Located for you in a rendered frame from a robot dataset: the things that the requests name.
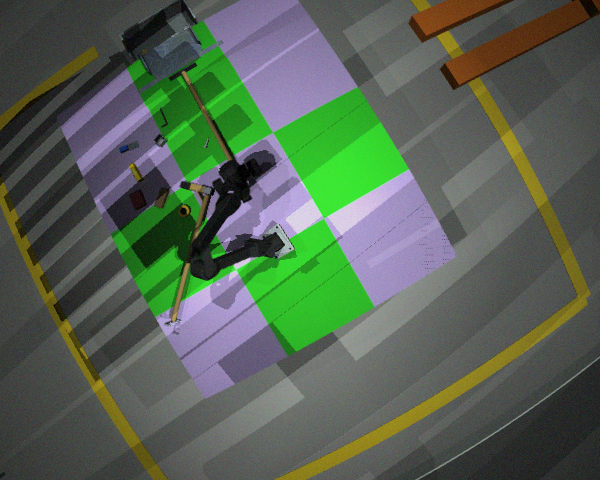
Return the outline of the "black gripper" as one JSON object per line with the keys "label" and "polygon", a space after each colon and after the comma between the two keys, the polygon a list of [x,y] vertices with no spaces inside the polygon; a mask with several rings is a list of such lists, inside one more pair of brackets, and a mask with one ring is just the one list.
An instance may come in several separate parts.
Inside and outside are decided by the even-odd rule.
{"label": "black gripper", "polygon": [[[246,165],[248,168],[246,167]],[[253,175],[253,177],[256,177],[262,173],[262,170],[255,159],[248,161],[246,163],[246,165],[242,164],[241,166],[239,166],[241,168],[241,170],[243,171],[243,173],[242,173],[243,179],[246,180],[248,177],[251,176],[251,174]],[[237,167],[237,168],[239,168],[239,167]],[[224,183],[221,178],[218,178],[218,179],[212,181],[212,185],[219,195],[221,194],[222,184],[226,184],[226,182]]]}

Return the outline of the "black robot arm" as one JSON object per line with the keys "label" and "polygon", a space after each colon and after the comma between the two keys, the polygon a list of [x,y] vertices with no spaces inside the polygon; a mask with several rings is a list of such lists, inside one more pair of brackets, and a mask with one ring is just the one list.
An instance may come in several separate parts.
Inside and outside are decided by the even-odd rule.
{"label": "black robot arm", "polygon": [[[241,206],[242,202],[252,199],[250,187],[242,177],[243,171],[237,168],[235,161],[229,160],[220,168],[219,175],[226,184],[222,184],[221,194],[216,203],[215,212],[211,215],[197,238],[192,242],[190,256],[190,273],[196,278],[209,281],[218,275],[220,270],[228,268],[245,259],[253,257],[273,258],[285,246],[278,234],[270,234],[263,240],[250,238],[244,241],[243,247],[213,259],[210,244],[225,222]],[[233,191],[234,193],[227,193]],[[199,260],[201,255],[202,260]]]}

